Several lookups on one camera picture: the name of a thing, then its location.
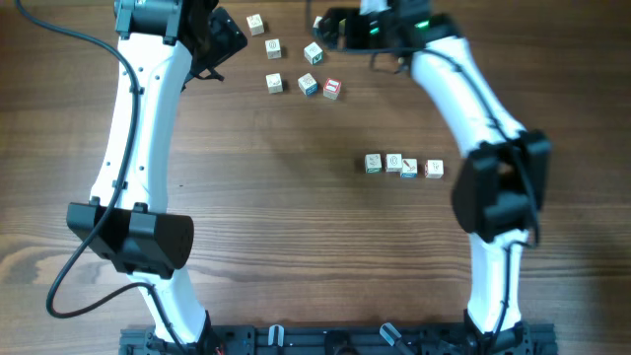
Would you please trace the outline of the wooden block blue side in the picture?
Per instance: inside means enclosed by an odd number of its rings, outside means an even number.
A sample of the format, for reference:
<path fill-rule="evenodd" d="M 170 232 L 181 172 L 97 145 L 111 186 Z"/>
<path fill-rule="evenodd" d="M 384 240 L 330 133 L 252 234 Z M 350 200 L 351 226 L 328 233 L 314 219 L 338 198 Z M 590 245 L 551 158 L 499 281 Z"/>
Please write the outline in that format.
<path fill-rule="evenodd" d="M 305 96 L 310 96 L 317 91 L 317 81 L 311 73 L 307 73 L 298 79 L 299 88 Z"/>

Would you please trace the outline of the wooden block green top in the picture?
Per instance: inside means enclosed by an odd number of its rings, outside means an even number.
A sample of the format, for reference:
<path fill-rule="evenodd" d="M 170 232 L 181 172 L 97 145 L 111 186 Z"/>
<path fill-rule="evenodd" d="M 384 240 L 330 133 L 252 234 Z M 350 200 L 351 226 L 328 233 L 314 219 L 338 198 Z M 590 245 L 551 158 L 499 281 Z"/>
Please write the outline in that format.
<path fill-rule="evenodd" d="M 315 41 L 304 48 L 304 55 L 311 65 L 317 65 L 323 60 L 323 50 Z"/>

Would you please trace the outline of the wooden block plain back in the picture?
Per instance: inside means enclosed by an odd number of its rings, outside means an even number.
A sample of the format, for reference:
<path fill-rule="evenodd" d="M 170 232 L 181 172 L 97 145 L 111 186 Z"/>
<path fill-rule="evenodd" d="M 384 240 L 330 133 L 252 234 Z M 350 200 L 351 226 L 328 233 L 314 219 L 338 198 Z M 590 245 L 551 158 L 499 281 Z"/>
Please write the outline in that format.
<path fill-rule="evenodd" d="M 400 173 L 402 171 L 402 155 L 401 154 L 386 154 L 386 172 L 387 173 Z"/>

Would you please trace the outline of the wooden block red top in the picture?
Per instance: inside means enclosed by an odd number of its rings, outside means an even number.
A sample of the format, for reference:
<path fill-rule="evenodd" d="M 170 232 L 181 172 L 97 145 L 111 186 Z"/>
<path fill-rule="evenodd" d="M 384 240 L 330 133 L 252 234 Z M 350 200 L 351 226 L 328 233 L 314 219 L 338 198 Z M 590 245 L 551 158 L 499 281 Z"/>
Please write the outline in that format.
<path fill-rule="evenodd" d="M 323 86 L 323 95 L 326 98 L 336 100 L 341 90 L 341 82 L 332 78 L 328 78 Z"/>

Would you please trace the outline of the black mounting rail base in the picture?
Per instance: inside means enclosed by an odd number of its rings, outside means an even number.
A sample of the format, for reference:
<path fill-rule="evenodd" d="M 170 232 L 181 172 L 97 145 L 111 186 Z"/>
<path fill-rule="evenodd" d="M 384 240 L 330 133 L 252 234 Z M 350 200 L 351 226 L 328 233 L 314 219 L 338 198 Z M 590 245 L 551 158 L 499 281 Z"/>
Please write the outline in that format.
<path fill-rule="evenodd" d="M 386 335 L 369 327 L 270 327 L 252 325 L 213 326 L 206 343 L 182 344 L 187 354 L 484 354 L 481 345 L 463 323 L 435 323 L 396 327 L 398 335 Z M 559 354 L 553 324 L 524 323 L 512 333 L 503 331 L 493 354 Z M 153 327 L 121 331 L 118 354 L 181 354 L 163 340 Z"/>

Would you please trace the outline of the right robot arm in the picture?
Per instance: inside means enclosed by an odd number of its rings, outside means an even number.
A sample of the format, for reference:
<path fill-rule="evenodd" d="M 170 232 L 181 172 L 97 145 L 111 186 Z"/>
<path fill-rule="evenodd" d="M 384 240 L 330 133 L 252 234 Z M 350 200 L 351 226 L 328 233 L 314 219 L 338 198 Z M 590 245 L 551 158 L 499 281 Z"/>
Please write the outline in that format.
<path fill-rule="evenodd" d="M 448 125 L 463 165 L 452 207 L 471 250 L 464 350 L 531 349 L 519 309 L 522 254 L 540 241 L 551 143 L 514 119 L 479 71 L 453 18 L 428 1 L 364 1 L 332 7 L 313 25 L 327 49 L 390 54 L 423 88 Z"/>

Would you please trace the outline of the wooden block green side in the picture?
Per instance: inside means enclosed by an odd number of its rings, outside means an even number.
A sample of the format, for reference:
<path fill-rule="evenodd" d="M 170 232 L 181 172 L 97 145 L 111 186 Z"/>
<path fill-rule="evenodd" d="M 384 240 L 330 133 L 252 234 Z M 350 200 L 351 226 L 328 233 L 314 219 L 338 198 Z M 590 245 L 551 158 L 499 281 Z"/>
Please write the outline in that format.
<path fill-rule="evenodd" d="M 367 154 L 365 156 L 365 171 L 367 174 L 380 173 L 383 169 L 380 154 Z"/>

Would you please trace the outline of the wooden block far left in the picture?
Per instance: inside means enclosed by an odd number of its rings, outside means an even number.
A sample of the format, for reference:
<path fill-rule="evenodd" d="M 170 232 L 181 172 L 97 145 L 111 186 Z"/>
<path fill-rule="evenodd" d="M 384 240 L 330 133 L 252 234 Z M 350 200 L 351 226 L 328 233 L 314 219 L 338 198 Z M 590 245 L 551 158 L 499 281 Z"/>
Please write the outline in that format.
<path fill-rule="evenodd" d="M 259 14 L 253 14 L 246 17 L 247 25 L 253 36 L 262 35 L 265 32 L 264 23 Z"/>

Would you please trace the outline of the wooden block yellow top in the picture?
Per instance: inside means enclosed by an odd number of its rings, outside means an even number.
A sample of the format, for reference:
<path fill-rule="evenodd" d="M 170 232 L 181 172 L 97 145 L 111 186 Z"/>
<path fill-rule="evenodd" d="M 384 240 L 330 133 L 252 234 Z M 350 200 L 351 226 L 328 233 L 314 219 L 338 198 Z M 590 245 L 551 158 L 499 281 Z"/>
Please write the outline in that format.
<path fill-rule="evenodd" d="M 321 21 L 321 19 L 322 19 L 321 16 L 316 16 L 315 17 L 315 20 L 314 20 L 314 23 L 313 23 L 313 29 L 318 29 L 318 25 L 319 25 L 319 22 Z"/>

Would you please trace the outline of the wooden block green J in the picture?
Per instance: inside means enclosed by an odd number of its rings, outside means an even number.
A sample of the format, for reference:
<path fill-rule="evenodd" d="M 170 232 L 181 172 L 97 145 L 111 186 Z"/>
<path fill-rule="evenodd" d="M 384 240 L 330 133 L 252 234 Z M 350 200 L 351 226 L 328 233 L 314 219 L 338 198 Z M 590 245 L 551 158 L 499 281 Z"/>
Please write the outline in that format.
<path fill-rule="evenodd" d="M 282 57 L 282 47 L 278 38 L 268 39 L 265 42 L 265 50 L 268 59 L 277 59 Z"/>

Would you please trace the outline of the wooden block red side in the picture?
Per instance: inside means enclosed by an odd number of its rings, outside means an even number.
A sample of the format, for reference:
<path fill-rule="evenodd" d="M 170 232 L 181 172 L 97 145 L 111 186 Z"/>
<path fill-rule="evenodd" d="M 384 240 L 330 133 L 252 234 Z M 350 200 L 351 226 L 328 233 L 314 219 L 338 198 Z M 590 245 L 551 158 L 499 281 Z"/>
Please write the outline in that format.
<path fill-rule="evenodd" d="M 282 93 L 284 91 L 283 81 L 279 73 L 268 74 L 265 79 L 270 94 Z"/>

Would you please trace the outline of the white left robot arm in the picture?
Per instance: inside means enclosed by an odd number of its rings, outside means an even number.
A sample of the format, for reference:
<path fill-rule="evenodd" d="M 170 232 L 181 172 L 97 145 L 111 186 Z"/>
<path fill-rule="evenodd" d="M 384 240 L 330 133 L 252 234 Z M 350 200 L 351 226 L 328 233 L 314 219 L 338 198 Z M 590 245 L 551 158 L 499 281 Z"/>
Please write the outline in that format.
<path fill-rule="evenodd" d="M 69 229 L 140 288 L 155 322 L 142 340 L 122 333 L 121 350 L 212 353 L 219 345 L 185 267 L 190 217 L 167 211 L 167 170 L 185 84 L 218 80 L 218 65 L 247 45 L 215 1 L 117 1 L 122 57 L 105 157 L 87 203 L 72 203 Z"/>

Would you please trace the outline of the wooden block red 9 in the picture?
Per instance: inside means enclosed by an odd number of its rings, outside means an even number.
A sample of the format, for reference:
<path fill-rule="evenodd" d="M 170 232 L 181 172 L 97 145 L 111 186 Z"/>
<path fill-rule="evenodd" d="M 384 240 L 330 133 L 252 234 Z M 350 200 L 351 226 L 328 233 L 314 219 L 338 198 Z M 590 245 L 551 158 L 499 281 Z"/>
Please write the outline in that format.
<path fill-rule="evenodd" d="M 427 160 L 425 163 L 425 178 L 441 178 L 444 175 L 444 162 L 442 160 Z"/>

